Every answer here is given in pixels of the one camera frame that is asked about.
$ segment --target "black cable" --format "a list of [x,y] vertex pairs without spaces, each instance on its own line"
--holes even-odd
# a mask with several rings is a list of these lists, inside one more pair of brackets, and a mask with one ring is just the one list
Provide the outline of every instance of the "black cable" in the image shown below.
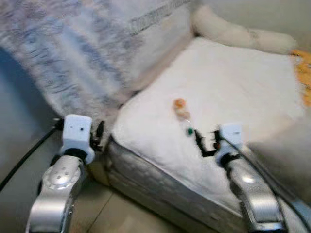
[[[308,232],[311,233],[311,225],[309,223],[310,219],[309,221],[305,219],[305,217],[300,213],[300,211],[297,210],[294,203],[291,200],[289,200],[289,199],[292,199],[294,201],[297,201],[297,199],[299,198],[297,198],[294,194],[290,193],[282,184],[280,184],[269,173],[267,173],[265,169],[263,169],[262,167],[257,168],[257,166],[254,165],[254,163],[244,153],[242,153],[242,151],[239,148],[237,148],[232,142],[230,142],[228,139],[224,137],[221,137],[221,139],[225,141],[226,143],[228,143],[230,146],[232,146],[232,148],[234,148],[237,151],[237,153],[239,153],[239,155],[241,155],[265,179],[265,181],[270,186],[272,186],[271,188],[273,192],[277,194],[277,196],[280,196],[290,206],[290,208],[299,216],[300,220],[305,225]],[[311,209],[309,207],[306,208],[306,211],[309,211],[309,213],[311,213]]]
[[52,127],[50,131],[44,135],[20,160],[19,162],[12,168],[9,174],[4,178],[4,180],[0,183],[0,192],[4,189],[10,179],[14,176],[17,170],[24,164],[24,162],[32,155],[32,153],[38,149],[56,130],[61,130],[64,125],[64,120],[60,119],[58,122]]

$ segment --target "patterned fabric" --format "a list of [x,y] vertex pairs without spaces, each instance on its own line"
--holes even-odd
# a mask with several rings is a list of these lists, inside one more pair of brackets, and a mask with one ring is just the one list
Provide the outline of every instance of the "patterned fabric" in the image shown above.
[[173,16],[188,1],[2,0],[0,46],[60,115],[104,120],[105,142],[134,80],[188,30],[186,14]]

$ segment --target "floor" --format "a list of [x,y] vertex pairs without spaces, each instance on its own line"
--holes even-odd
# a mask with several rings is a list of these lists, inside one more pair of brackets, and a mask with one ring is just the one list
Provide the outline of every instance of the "floor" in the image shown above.
[[74,204],[70,233],[181,233],[123,194],[88,182]]

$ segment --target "seat cushion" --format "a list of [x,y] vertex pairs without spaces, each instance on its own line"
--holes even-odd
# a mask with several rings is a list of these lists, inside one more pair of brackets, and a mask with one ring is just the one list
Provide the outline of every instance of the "seat cushion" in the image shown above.
[[155,82],[130,99],[113,128],[115,141],[181,182],[234,211],[240,208],[223,169],[201,158],[172,109],[187,101],[206,141],[218,124],[243,124],[245,142],[287,127],[304,113],[289,56],[194,39]]

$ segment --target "white fabric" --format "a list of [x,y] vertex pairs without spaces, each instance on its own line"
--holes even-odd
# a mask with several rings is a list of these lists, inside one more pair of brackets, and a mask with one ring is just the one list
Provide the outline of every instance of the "white fabric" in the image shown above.
[[192,15],[192,25],[201,36],[224,45],[279,54],[289,54],[298,46],[297,42],[287,34],[249,29],[225,21],[207,5],[201,6]]
[[225,172],[201,158],[172,109],[184,98],[192,122],[210,140],[218,124],[241,122],[245,141],[260,139],[303,115],[289,56],[196,38],[147,89],[120,111],[117,143],[202,196],[239,211]]

